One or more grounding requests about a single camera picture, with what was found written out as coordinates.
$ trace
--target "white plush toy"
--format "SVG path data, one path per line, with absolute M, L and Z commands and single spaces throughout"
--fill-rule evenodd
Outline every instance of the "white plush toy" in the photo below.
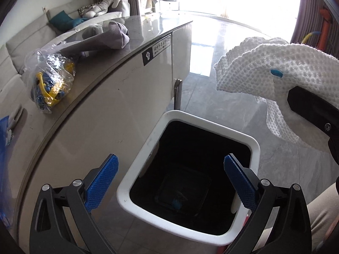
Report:
M 103 15 L 107 12 L 108 7 L 110 5 L 112 6 L 112 8 L 116 8 L 119 2 L 120 0 L 103 0 L 101 3 L 88 9 L 84 14 L 84 18 L 90 19 L 93 17 Z

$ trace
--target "metal screw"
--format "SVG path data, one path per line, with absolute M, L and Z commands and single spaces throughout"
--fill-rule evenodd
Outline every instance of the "metal screw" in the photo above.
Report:
M 263 186 L 269 186 L 269 185 L 270 185 L 270 182 L 269 182 L 268 180 L 266 180 L 266 179 L 263 179 L 263 180 L 261 181 L 261 184 L 262 184 Z
M 42 190 L 43 190 L 43 191 L 47 191 L 49 188 L 50 188 L 50 186 L 49 186 L 48 184 L 45 184 L 45 185 L 42 187 Z
M 296 190 L 296 191 L 299 191 L 301 188 L 300 188 L 299 184 L 294 184 L 293 189 Z
M 325 124 L 325 131 L 330 131 L 331 130 L 331 124 L 326 123 Z
M 79 186 L 82 184 L 82 181 L 80 179 L 76 179 L 75 181 L 73 181 L 73 186 Z

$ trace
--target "sofa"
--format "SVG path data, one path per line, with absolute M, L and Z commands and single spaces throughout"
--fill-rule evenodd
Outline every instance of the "sofa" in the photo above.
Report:
M 0 47 L 0 91 L 15 75 L 23 73 L 24 60 L 28 52 L 46 45 L 57 45 L 91 24 L 129 16 L 129 3 L 127 0 L 121 0 L 116 10 L 122 9 L 123 13 L 114 11 L 94 17 L 65 33 L 61 33 L 49 23 L 51 18 L 63 10 L 73 19 L 80 18 L 78 9 L 89 4 L 90 0 L 74 0 L 52 8 L 2 45 Z

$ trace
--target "wall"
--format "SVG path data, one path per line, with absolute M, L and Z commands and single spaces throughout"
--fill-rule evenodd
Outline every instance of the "wall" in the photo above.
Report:
M 0 26 L 0 45 L 41 16 L 43 7 L 51 9 L 71 1 L 73 0 L 17 0 Z

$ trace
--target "cabinet door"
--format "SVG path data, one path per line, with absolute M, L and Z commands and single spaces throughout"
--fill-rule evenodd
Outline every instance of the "cabinet door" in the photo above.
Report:
M 192 46 L 192 23 L 172 32 L 173 86 L 175 79 L 184 80 L 189 74 Z
M 87 95 L 46 147 L 23 203 L 19 243 L 28 252 L 29 228 L 42 185 L 67 186 L 83 179 L 113 153 L 119 170 L 100 209 L 112 197 L 171 100 L 171 47 L 143 65 L 142 54 L 132 57 Z

